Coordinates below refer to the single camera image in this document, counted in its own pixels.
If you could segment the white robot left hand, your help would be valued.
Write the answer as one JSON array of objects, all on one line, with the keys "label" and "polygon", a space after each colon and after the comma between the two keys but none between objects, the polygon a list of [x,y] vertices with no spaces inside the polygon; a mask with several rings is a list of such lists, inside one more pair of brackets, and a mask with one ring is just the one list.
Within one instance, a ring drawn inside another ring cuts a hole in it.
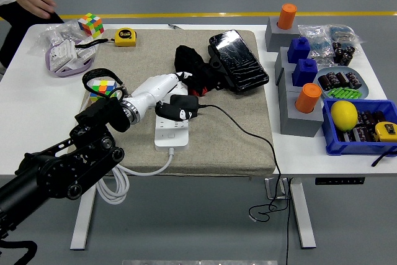
[{"label": "white robot left hand", "polygon": [[154,108],[183,79],[191,77],[188,72],[162,74],[148,78],[121,105],[132,125],[137,124],[145,116],[148,109]]}]

